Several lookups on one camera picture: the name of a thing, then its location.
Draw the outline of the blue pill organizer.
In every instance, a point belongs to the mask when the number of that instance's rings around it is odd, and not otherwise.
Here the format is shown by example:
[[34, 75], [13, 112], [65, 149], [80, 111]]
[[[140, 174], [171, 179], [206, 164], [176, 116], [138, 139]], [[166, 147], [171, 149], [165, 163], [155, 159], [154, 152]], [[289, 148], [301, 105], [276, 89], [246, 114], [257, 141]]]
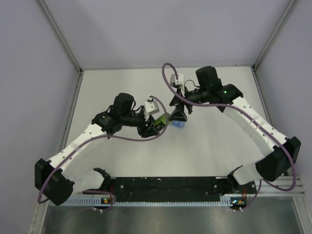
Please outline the blue pill organizer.
[[172, 126], [177, 127], [179, 129], [183, 129], [185, 126], [185, 122], [184, 121], [172, 121], [171, 123]]

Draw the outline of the green pill bottle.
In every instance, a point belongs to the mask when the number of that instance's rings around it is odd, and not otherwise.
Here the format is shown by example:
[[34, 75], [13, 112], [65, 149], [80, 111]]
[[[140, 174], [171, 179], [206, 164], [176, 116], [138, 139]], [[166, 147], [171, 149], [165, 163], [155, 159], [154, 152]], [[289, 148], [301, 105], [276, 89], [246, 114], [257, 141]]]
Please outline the green pill bottle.
[[155, 122], [154, 122], [154, 129], [157, 132], [160, 132], [161, 130], [163, 130], [167, 124], [167, 118], [168, 118], [168, 114], [165, 113], [163, 115], [161, 115], [160, 117], [158, 117]]

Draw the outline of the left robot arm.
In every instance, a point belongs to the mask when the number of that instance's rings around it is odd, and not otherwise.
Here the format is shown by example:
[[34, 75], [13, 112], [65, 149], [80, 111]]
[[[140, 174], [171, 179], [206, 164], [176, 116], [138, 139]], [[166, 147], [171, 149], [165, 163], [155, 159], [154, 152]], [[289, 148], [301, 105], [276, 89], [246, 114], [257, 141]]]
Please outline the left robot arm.
[[131, 141], [131, 138], [117, 136], [122, 127], [140, 129], [139, 142], [152, 141], [163, 133], [154, 131], [153, 114], [159, 112], [164, 104], [155, 96], [149, 95], [144, 105], [135, 110], [136, 102], [132, 95], [120, 93], [114, 103], [98, 113], [85, 130], [67, 147], [48, 160], [40, 159], [35, 164], [35, 187], [39, 194], [39, 204], [51, 201], [55, 205], [63, 204], [71, 195], [97, 190], [99, 193], [109, 191], [111, 182], [102, 169], [80, 169], [90, 151], [111, 138]]

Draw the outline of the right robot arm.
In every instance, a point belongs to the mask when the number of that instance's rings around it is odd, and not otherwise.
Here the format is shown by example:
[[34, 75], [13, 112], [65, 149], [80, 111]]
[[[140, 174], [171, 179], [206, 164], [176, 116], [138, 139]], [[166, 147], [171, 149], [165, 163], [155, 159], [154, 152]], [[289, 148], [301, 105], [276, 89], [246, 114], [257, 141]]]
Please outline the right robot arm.
[[233, 193], [239, 193], [246, 183], [263, 180], [270, 186], [288, 169], [292, 170], [292, 190], [296, 185], [295, 163], [301, 147], [297, 137], [289, 138], [270, 125], [248, 103], [243, 93], [233, 84], [223, 85], [212, 66], [196, 70], [199, 86], [193, 90], [185, 87], [184, 76], [173, 69], [170, 78], [163, 79], [174, 94], [173, 102], [176, 111], [185, 117], [184, 108], [192, 111], [192, 107], [217, 107], [219, 111], [233, 120], [257, 145], [262, 158], [247, 165], [234, 169], [228, 176], [228, 188]]

